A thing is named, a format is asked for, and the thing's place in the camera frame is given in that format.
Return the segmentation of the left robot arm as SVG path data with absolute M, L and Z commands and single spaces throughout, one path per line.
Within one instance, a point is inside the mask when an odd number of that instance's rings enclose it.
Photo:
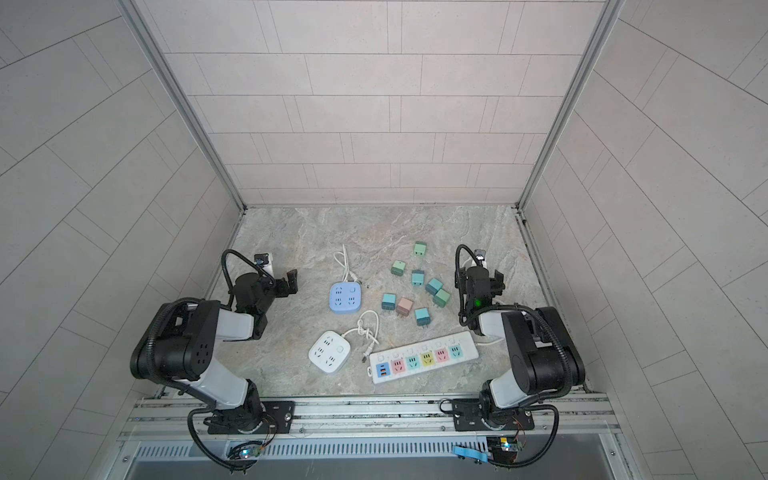
M 183 297 L 162 304 L 131 354 L 129 368 L 136 379 L 201 401 L 186 418 L 194 444 L 218 466 L 245 473 L 277 435 L 289 433 L 295 404 L 263 400 L 255 382 L 224 366 L 214 348 L 217 342 L 261 339 L 274 300 L 297 293 L 298 272 L 275 277 L 268 253 L 247 257 L 226 249 L 220 262 L 229 256 L 250 270 L 237 279 L 222 271 L 227 301 Z

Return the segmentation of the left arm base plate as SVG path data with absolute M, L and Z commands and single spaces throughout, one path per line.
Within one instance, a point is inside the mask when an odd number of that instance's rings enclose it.
M 295 406 L 293 401 L 262 401 L 255 410 L 249 406 L 215 410 L 203 424 L 210 435 L 287 434 Z

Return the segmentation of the white long power strip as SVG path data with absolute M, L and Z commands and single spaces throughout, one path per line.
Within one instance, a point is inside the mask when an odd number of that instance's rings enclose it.
M 374 384 L 474 361 L 479 352 L 468 331 L 374 352 L 369 372 Z

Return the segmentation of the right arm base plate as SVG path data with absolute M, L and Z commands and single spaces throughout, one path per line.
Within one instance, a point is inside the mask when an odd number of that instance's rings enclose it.
M 532 415 L 520 408 L 499 408 L 491 400 L 480 398 L 449 400 L 448 414 L 458 432 L 511 430 L 531 431 Z

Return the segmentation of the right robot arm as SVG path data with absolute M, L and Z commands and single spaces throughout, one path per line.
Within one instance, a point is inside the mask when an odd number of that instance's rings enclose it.
M 457 446 L 453 453 L 507 470 L 531 466 L 549 452 L 559 433 L 560 411 L 550 401 L 584 383 L 583 360 L 556 308 L 496 303 L 494 298 L 505 288 L 504 275 L 490 273 L 484 259 L 465 244 L 455 250 L 454 281 L 459 324 L 502 341 L 510 368 L 486 381 L 477 399 L 453 400 L 448 413 L 456 426 L 461 420 L 477 421 L 488 430 L 511 428 L 514 434 L 493 437 L 488 452 Z M 551 414 L 549 436 L 538 452 L 520 459 L 527 422 L 536 412 Z

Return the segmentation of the pink plug adapter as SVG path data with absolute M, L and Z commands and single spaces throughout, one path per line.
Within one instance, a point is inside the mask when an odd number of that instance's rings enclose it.
M 411 299 L 402 297 L 398 300 L 395 311 L 399 316 L 408 316 L 411 314 L 414 302 Z

